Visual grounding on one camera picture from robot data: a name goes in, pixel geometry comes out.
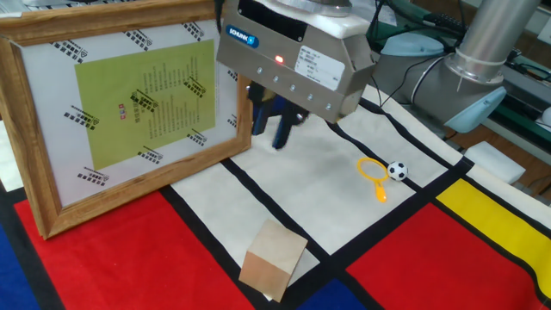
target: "orange magnifying glass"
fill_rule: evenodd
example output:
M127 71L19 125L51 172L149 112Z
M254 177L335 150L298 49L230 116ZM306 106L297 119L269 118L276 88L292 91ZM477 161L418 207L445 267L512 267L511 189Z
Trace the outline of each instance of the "orange magnifying glass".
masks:
M385 171L385 176L382 177L382 178L375 178L375 177L372 177L372 176L368 176L368 174L365 173L365 171L363 171L363 169L362 169L362 163L367 162L367 161L378 164L383 169L383 171ZM361 158L360 160L358 160L357 168L358 168L358 171L360 171L360 173L362 174L363 177L365 177L368 180L371 180L375 183L375 195L377 196L377 199L380 202L386 202L387 201L387 193L385 192L385 188L382 186L382 182L385 181L386 179L388 179L387 167L385 167L384 164L382 164L381 162L379 162L375 159Z

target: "wooden frame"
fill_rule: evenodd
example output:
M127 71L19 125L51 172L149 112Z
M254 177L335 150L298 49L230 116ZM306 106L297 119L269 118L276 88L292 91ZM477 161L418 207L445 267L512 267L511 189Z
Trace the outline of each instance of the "wooden frame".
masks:
M0 19L0 114L44 239L247 150L251 147L252 106L245 92L248 81L239 77L236 138L62 209L19 46L207 19L214 19L212 0L140 0Z

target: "red fabric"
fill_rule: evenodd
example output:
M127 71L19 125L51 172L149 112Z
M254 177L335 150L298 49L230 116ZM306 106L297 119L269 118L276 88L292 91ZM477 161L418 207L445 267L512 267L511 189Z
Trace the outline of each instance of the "red fabric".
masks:
M158 192L48 241L15 208L68 310L252 309Z
M542 309L525 270L432 204L348 271L390 310Z

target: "wooden block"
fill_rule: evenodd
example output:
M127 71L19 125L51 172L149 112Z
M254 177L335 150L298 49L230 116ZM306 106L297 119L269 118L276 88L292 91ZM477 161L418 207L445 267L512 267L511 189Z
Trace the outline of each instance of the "wooden block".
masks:
M266 220L245 254L239 280L280 302L306 243L298 234Z

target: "black and white ball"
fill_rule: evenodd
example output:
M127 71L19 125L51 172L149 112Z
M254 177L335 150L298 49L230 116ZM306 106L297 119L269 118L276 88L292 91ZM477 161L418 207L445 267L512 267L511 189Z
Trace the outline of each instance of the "black and white ball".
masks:
M392 162L387 167L388 176L394 181L402 181L407 178L407 167L401 162Z

